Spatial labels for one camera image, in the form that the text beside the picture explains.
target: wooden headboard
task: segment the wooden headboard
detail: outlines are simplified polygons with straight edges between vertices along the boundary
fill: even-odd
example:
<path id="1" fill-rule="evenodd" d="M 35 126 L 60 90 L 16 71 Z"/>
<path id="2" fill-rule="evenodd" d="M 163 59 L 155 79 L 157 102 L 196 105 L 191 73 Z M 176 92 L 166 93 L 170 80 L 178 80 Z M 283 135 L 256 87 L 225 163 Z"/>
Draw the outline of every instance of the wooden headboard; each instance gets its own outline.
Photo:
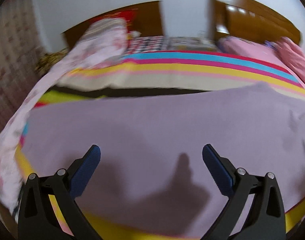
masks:
<path id="1" fill-rule="evenodd" d="M 300 31 L 284 16 L 255 0 L 213 0 L 215 40 L 235 36 L 257 43 L 289 37 L 300 42 Z"/>
<path id="2" fill-rule="evenodd" d="M 141 37 L 164 35 L 162 20 L 160 17 L 159 1 L 144 2 L 144 3 L 125 6 L 119 9 L 115 9 L 94 16 L 93 18 L 98 16 L 104 16 L 107 14 L 117 13 L 124 10 L 130 10 L 130 9 L 137 10 L 136 18 L 134 19 L 134 22 L 131 27 L 132 31 L 141 32 Z M 90 19 L 85 20 L 84 22 L 79 23 L 78 25 L 66 30 L 63 33 L 64 38 L 69 46 L 69 49 L 73 48 L 76 42 L 89 28 L 90 26 L 89 20 Z"/>

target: pink blanket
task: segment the pink blanket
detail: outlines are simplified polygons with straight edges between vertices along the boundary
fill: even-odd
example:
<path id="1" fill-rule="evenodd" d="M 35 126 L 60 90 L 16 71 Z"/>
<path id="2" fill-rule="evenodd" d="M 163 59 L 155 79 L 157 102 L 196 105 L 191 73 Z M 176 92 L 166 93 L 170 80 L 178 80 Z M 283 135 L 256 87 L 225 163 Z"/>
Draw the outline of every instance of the pink blanket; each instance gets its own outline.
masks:
<path id="1" fill-rule="evenodd" d="M 305 83 L 305 53 L 302 49 L 287 37 L 276 42 L 276 48 L 281 61 Z"/>
<path id="2" fill-rule="evenodd" d="M 219 40 L 219 47 L 223 52 L 228 54 L 263 60 L 287 69 L 285 64 L 279 59 L 277 51 L 264 44 L 228 36 Z"/>

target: blue gripper pad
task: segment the blue gripper pad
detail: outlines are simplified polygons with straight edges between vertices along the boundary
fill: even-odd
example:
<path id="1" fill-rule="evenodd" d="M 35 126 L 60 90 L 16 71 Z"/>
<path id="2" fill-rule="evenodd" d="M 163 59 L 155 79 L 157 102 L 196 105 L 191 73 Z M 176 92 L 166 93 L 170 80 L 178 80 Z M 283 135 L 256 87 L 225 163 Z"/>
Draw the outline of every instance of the blue gripper pad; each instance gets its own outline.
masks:
<path id="1" fill-rule="evenodd" d="M 82 195 L 94 170 L 100 162 L 100 148 L 94 145 L 91 152 L 84 159 L 74 176 L 70 180 L 70 196 L 74 199 Z"/>
<path id="2" fill-rule="evenodd" d="M 203 161 L 206 164 L 211 176 L 217 184 L 220 192 L 224 196 L 232 196 L 234 194 L 234 180 L 220 161 L 220 156 L 214 152 L 210 145 L 203 148 Z"/>

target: patterned curtain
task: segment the patterned curtain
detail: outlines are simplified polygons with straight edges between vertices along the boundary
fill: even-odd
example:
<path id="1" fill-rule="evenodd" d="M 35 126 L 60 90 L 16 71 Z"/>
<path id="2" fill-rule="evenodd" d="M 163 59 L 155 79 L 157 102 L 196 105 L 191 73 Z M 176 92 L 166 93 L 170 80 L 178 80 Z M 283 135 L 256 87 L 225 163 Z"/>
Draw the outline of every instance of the patterned curtain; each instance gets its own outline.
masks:
<path id="1" fill-rule="evenodd" d="M 0 7 L 0 132 L 38 81 L 43 55 L 32 0 L 5 0 Z"/>

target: yellow stripe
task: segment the yellow stripe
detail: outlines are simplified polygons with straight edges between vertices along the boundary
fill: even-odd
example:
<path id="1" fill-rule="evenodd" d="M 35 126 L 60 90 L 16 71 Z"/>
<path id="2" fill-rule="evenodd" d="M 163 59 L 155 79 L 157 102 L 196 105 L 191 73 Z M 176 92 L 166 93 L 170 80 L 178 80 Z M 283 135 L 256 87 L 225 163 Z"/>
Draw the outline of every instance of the yellow stripe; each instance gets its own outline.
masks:
<path id="1" fill-rule="evenodd" d="M 89 213 L 84 214 L 89 223 L 103 239 L 111 240 L 178 240 L 180 238 L 160 236 L 107 222 Z"/>
<path id="2" fill-rule="evenodd" d="M 114 73 L 117 71 L 130 71 L 130 72 L 138 72 L 138 71 L 178 71 L 178 72 L 196 72 L 196 73 L 211 73 L 211 74 L 221 74 L 221 75 L 230 75 L 234 77 L 242 77 L 257 81 L 265 81 L 271 84 L 275 84 L 281 87 L 285 87 L 299 93 L 305 95 L 305 89 L 302 87 L 298 87 L 296 85 L 290 84 L 286 81 L 282 81 L 277 78 L 247 72 L 243 70 L 236 70 L 231 68 L 223 68 L 223 67 L 214 67 L 214 66 L 204 66 L 204 65 L 189 65 L 189 64 L 134 64 L 131 62 L 126 62 L 120 65 L 112 66 L 109 68 L 103 69 L 76 69 L 70 74 L 80 74 L 83 76 L 98 76 L 107 73 Z"/>
<path id="3" fill-rule="evenodd" d="M 85 99 L 89 99 L 89 97 L 67 94 L 67 93 L 51 90 L 47 93 L 44 93 L 39 99 L 39 101 L 46 104 L 55 104 L 55 103 L 64 103 L 64 102 L 71 102 L 71 101 L 78 101 Z"/>
<path id="4" fill-rule="evenodd" d="M 290 231 L 305 215 L 305 199 L 286 213 L 286 232 Z"/>
<path id="5" fill-rule="evenodd" d="M 20 145 L 18 145 L 16 148 L 14 158 L 19 166 L 22 177 L 26 181 L 29 174 L 34 173 L 35 171 L 33 170 L 25 155 L 22 153 Z"/>

